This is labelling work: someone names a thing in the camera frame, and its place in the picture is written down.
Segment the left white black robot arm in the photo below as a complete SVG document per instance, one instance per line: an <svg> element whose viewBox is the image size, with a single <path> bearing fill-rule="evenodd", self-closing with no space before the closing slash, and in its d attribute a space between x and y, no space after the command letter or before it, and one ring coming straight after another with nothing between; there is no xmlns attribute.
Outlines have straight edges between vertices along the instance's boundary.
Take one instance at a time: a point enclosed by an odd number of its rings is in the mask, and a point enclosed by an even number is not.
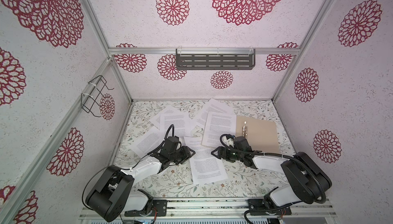
<svg viewBox="0 0 393 224"><path fill-rule="evenodd" d="M109 165L97 172L99 179L88 194L83 193L83 205L99 214L108 223L124 216L166 215L165 200L155 200L142 189L133 191L133 185L158 175L171 166L184 164L196 152L182 145L175 135L175 126L169 126L164 140L143 156L134 166L121 168Z"/></svg>

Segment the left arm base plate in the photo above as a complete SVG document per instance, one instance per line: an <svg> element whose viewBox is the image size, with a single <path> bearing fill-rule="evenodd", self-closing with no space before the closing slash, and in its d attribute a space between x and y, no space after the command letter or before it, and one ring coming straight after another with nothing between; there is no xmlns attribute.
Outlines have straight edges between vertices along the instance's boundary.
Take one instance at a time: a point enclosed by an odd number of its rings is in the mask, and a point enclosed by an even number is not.
<svg viewBox="0 0 393 224"><path fill-rule="evenodd" d="M125 217L164 217L167 214L166 199L149 200L147 206L141 210L126 211Z"/></svg>

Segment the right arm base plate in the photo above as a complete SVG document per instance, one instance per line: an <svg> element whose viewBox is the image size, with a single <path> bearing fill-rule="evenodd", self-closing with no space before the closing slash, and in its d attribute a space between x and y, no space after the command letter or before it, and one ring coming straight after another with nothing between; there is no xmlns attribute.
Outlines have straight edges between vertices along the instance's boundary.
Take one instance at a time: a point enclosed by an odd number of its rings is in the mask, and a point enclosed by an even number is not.
<svg viewBox="0 0 393 224"><path fill-rule="evenodd" d="M291 214L290 207L292 204L286 204L283 206L276 206L272 201L264 198L252 198L247 200L248 210L252 216L273 216L284 214Z"/></svg>

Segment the brown cardboard folder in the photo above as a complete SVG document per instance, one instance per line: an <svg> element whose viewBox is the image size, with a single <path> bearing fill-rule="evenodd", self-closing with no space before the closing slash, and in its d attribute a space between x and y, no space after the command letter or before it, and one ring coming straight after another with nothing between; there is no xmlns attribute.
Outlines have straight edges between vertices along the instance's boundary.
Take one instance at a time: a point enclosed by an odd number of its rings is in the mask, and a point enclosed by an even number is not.
<svg viewBox="0 0 393 224"><path fill-rule="evenodd" d="M247 141L253 150L279 153L276 123L245 116L236 117L235 136L243 136L247 127Z"/></svg>

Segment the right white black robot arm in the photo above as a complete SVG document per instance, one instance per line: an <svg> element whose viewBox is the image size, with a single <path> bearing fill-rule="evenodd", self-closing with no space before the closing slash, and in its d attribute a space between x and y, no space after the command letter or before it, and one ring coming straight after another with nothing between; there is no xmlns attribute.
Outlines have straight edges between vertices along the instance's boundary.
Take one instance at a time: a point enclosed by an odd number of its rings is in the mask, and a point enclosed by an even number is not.
<svg viewBox="0 0 393 224"><path fill-rule="evenodd" d="M274 188L262 198L248 200L248 210L244 212L247 223L251 223L248 215L283 217L291 212L292 205L326 202L326 191L331 188L332 181L306 153L289 156L253 150L246 137L229 134L221 135L220 143L221 146L211 152L217 159L231 163L240 161L255 170L283 173L287 179L287 185Z"/></svg>

